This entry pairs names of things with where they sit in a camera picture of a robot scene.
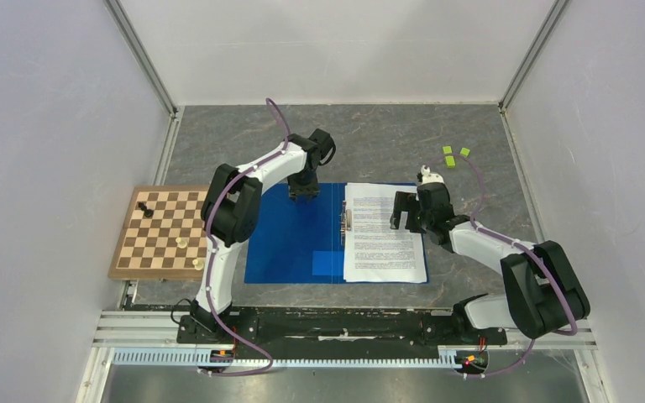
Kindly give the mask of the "white printed paper stack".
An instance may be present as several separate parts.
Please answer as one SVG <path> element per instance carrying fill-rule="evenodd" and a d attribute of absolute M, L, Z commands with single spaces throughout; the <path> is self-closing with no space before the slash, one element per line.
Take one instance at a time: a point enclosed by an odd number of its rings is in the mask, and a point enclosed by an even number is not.
<path fill-rule="evenodd" d="M 345 282 L 427 282 L 422 236 L 404 228 L 405 213 L 399 229 L 390 226 L 397 191 L 416 193 L 416 187 L 353 182 L 345 186 L 345 201 L 352 212 L 352 231 L 344 245 Z"/>

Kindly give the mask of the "metal folder clip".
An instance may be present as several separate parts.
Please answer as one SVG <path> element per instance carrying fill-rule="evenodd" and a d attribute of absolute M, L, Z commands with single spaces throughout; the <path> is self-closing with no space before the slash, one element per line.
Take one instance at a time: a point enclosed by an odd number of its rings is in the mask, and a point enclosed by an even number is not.
<path fill-rule="evenodd" d="M 347 234 L 352 231 L 352 212 L 347 208 L 347 202 L 342 202 L 342 211 L 340 213 L 340 242 L 344 246 Z"/>

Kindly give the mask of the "blue plastic folder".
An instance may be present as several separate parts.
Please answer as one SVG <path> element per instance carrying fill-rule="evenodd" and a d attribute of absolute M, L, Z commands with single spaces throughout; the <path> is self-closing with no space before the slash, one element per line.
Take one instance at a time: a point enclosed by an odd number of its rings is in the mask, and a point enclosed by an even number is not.
<path fill-rule="evenodd" d="M 353 284 L 343 279 L 340 213 L 348 183 L 323 183 L 317 198 L 294 202 L 286 185 L 271 187 L 250 238 L 247 284 Z"/>

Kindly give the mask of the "wooden chessboard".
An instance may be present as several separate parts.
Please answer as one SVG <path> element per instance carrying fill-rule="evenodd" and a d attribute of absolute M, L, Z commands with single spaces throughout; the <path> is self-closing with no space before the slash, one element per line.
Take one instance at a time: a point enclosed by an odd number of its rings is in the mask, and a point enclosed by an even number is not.
<path fill-rule="evenodd" d="M 108 277 L 112 280 L 200 280 L 194 259 L 205 260 L 207 239 L 201 219 L 208 186 L 137 186 L 134 188 Z M 154 210 L 144 218 L 137 208 Z M 179 249 L 176 238 L 188 246 Z"/>

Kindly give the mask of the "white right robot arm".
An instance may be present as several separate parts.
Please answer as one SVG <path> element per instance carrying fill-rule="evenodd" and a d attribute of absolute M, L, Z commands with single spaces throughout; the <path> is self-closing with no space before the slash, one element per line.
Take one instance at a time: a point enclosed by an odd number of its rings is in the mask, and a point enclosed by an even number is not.
<path fill-rule="evenodd" d="M 485 329 L 512 328 L 537 339 L 549 333 L 573 336 L 590 303 L 559 243 L 529 243 L 488 229 L 458 214 L 441 182 L 414 192 L 398 191 L 390 225 L 428 236 L 433 243 L 498 272 L 501 295 L 472 296 L 453 307 L 452 333 L 472 343 Z"/>

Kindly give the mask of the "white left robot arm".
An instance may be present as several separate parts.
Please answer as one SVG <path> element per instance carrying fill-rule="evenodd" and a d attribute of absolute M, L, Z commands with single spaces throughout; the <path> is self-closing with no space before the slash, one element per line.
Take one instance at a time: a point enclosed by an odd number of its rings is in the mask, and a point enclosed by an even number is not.
<path fill-rule="evenodd" d="M 317 128 L 307 138 L 290 135 L 249 163 L 221 164 L 215 170 L 201 209 L 206 262 L 200 290 L 190 305 L 190 317 L 207 341 L 219 343 L 228 336 L 230 321 L 222 313 L 231 306 L 239 250 L 257 226 L 262 196 L 286 181 L 294 202 L 314 199 L 320 192 L 317 168 L 328 164 L 335 152 L 331 134 Z"/>

